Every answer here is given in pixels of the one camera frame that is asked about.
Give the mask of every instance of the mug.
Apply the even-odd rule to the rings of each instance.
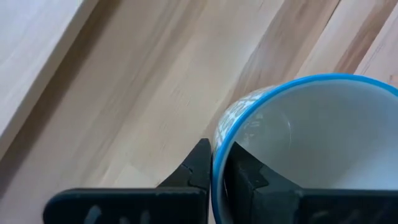
[[[397,190],[398,90],[333,73],[256,90],[233,103],[213,142],[217,223],[233,222],[223,169],[234,142],[301,187]]]

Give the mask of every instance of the wooden table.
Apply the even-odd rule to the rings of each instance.
[[[0,163],[0,223],[71,187],[153,187],[256,88],[398,80],[397,0],[101,1]]]
[[[0,2],[0,160],[97,2]]]

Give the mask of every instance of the mug exterior pattern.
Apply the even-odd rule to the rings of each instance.
[[[240,98],[238,101],[233,103],[222,115],[220,121],[218,122],[215,135],[213,138],[213,148],[214,155],[217,155],[217,150],[220,148],[221,143],[224,141],[225,136],[231,129],[232,125],[238,120],[238,118],[243,114],[243,112],[250,107],[256,100],[258,100],[262,95],[271,91],[276,86],[268,86],[258,90],[254,90],[248,95]]]

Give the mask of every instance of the wooden surface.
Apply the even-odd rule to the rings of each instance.
[[[397,1],[101,1],[0,162],[0,223],[71,187],[156,186],[256,88],[398,83]]]
[[[97,1],[0,1],[0,159]]]

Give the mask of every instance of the blue patterned mug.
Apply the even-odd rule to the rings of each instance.
[[[364,76],[324,74],[232,104],[213,143],[217,223],[233,222],[223,169],[234,142],[301,187],[398,189],[398,90]]]

